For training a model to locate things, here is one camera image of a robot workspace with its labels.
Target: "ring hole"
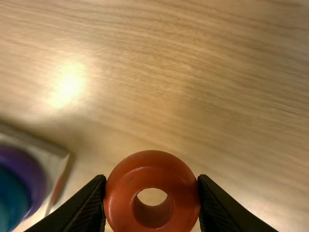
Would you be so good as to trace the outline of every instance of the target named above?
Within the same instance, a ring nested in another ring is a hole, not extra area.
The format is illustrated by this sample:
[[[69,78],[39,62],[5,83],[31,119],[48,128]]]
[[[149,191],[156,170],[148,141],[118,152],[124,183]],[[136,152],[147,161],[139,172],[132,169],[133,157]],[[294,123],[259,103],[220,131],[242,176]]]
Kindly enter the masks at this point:
[[[167,196],[164,191],[157,188],[147,188],[137,194],[140,201],[149,206],[163,203]]]
[[[160,228],[172,214],[171,198],[162,190],[147,188],[133,200],[135,219],[147,228]]]

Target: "orange ring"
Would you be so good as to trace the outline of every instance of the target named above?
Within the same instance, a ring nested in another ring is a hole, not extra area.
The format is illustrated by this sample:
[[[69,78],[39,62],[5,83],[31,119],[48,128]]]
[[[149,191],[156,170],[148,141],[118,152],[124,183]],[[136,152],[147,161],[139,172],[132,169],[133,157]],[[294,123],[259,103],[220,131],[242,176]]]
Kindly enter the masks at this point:
[[[148,188],[164,191],[167,198],[160,205],[145,205],[137,194]],[[142,151],[121,161],[105,191],[104,211],[114,232],[189,232],[200,210],[194,174],[163,151]]]

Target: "wood grain surface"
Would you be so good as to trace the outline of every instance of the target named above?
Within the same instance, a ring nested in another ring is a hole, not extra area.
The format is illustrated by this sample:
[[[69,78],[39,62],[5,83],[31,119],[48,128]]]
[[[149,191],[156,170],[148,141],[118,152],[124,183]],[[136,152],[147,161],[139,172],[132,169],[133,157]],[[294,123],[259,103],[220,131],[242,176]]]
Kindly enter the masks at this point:
[[[158,149],[307,232],[309,2],[2,0],[0,118],[75,154],[57,205]]]

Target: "blue ring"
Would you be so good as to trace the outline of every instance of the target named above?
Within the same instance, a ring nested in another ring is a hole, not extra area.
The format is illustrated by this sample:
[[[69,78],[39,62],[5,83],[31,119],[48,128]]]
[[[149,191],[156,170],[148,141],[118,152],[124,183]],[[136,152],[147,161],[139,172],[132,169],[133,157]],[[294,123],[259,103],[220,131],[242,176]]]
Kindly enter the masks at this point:
[[[3,167],[0,176],[0,198],[7,205],[8,231],[12,231],[29,211],[30,196],[21,181]]]

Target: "stacked rings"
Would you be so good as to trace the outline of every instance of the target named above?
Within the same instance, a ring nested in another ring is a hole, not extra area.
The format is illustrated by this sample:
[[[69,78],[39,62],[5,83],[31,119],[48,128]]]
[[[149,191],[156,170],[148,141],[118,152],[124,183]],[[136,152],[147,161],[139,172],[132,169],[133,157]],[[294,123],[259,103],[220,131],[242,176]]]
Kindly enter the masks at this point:
[[[8,215],[8,231],[33,215],[46,193],[47,179],[39,163],[21,149],[0,145],[0,212]]]

